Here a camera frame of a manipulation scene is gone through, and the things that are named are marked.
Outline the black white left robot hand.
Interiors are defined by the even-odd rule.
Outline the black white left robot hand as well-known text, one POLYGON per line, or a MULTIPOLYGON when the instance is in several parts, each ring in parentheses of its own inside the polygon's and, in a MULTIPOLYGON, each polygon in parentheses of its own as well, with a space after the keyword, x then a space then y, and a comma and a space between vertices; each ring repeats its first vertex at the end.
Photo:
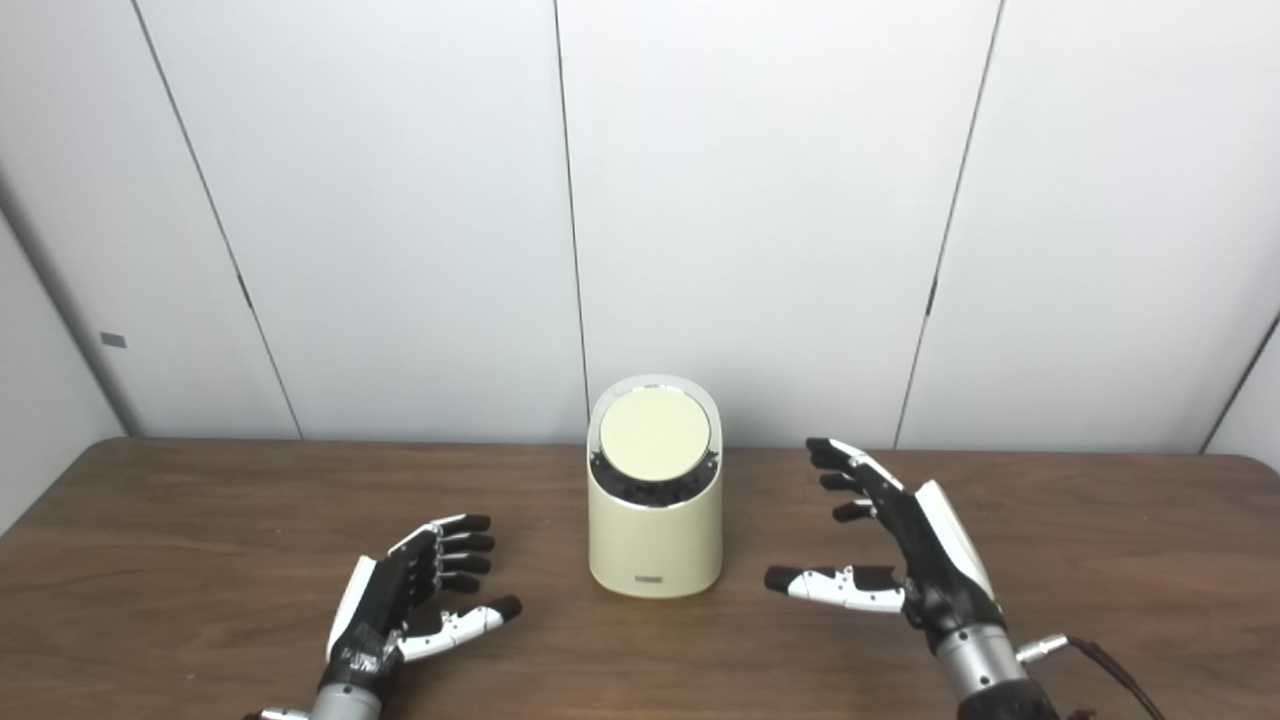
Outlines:
POLYGON ((401 671, 513 621, 521 600, 507 594, 457 610, 442 594, 475 594, 492 570, 492 519, 456 514, 426 521, 384 556, 358 557, 326 643, 320 691, 362 692, 387 702, 401 671))

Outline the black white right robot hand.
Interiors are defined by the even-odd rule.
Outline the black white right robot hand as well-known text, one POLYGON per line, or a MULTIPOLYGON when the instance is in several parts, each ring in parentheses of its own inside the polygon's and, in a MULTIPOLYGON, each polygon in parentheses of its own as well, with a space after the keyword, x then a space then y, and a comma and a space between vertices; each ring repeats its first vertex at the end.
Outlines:
POLYGON ((810 437, 805 446, 812 465, 823 470, 823 488, 856 495, 833 509, 833 519, 877 520, 905 566, 901 574, 891 566, 772 566, 767 589, 861 612, 900 614, 931 650, 970 626, 1006 628, 986 566, 937 482, 913 489, 868 452, 838 439, 810 437))

